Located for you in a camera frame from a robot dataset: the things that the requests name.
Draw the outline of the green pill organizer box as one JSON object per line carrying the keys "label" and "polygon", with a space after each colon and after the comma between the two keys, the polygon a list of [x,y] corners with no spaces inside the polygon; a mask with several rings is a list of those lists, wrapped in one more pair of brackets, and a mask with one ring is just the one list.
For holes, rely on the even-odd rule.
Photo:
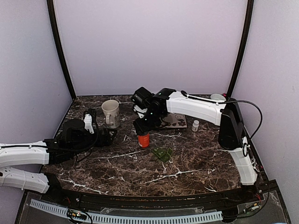
{"label": "green pill organizer box", "polygon": [[168,162],[172,156],[173,149],[171,148],[154,148],[151,152],[162,162]]}

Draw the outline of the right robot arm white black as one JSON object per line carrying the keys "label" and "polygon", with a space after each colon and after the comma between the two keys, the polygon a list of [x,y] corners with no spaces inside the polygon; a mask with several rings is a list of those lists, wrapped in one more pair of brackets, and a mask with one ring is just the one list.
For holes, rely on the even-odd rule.
{"label": "right robot arm white black", "polygon": [[219,126],[218,143],[231,154],[241,184],[245,186],[239,191],[238,198],[247,203],[256,196],[253,184],[257,181],[257,170],[248,155],[251,139],[245,133],[239,100],[207,99],[169,88],[154,94],[144,87],[136,90],[131,100],[133,110],[139,116],[133,125],[140,136],[158,128],[170,113],[187,115]]}

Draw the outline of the white pill bottle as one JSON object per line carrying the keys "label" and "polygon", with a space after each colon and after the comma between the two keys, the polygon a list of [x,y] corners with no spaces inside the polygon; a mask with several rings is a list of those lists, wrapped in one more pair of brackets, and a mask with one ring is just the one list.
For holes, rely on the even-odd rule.
{"label": "white pill bottle", "polygon": [[199,128],[199,121],[198,120],[194,120],[193,124],[192,124],[192,131],[196,132]]}

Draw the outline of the red pill bottle grey lid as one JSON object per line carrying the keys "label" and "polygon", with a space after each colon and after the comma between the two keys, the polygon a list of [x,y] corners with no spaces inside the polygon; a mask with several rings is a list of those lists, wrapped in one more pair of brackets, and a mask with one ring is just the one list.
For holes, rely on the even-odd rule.
{"label": "red pill bottle grey lid", "polygon": [[150,134],[145,133],[144,135],[138,135],[138,144],[142,148],[146,148],[150,144]]}

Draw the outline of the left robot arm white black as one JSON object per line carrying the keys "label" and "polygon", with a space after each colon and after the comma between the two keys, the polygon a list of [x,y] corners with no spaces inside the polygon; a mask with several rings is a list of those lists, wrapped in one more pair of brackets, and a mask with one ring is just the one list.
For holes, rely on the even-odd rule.
{"label": "left robot arm white black", "polygon": [[56,165],[74,159],[94,147],[110,146],[117,130],[100,129],[92,117],[71,119],[64,123],[56,138],[34,143],[0,145],[0,185],[47,193],[55,203],[63,203],[66,193],[53,174],[31,173],[16,169],[18,165]]}

